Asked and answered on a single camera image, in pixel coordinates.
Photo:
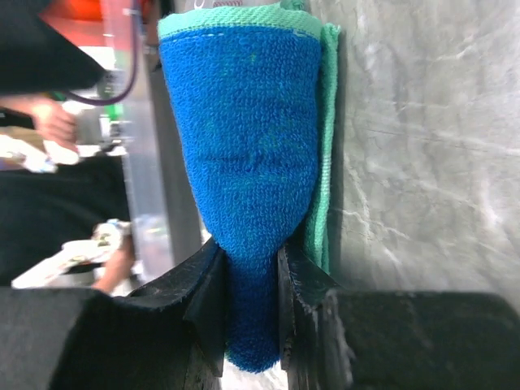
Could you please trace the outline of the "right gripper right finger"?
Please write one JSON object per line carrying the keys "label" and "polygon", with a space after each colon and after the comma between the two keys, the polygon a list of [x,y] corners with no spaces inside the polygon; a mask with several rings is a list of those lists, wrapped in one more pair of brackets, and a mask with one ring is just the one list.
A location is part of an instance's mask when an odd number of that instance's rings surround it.
{"label": "right gripper right finger", "polygon": [[291,242],[278,252],[279,351],[289,378],[345,377],[342,290]]}

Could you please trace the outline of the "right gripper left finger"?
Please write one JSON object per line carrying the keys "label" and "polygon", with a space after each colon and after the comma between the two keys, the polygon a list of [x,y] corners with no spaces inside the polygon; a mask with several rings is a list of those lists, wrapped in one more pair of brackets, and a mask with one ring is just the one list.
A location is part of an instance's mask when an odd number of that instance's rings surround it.
{"label": "right gripper left finger", "polygon": [[118,307],[124,378],[219,378],[224,355],[225,255],[213,240]]}

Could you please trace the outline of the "blue green crocodile towel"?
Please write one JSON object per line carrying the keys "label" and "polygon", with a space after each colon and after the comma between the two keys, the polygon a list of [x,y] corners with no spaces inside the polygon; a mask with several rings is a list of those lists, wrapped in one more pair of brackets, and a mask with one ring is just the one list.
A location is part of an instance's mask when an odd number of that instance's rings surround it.
{"label": "blue green crocodile towel", "polygon": [[184,163],[227,254],[226,354],[260,373],[280,358],[276,254],[303,228],[328,267],[340,30],[300,1],[220,6],[158,23]]}

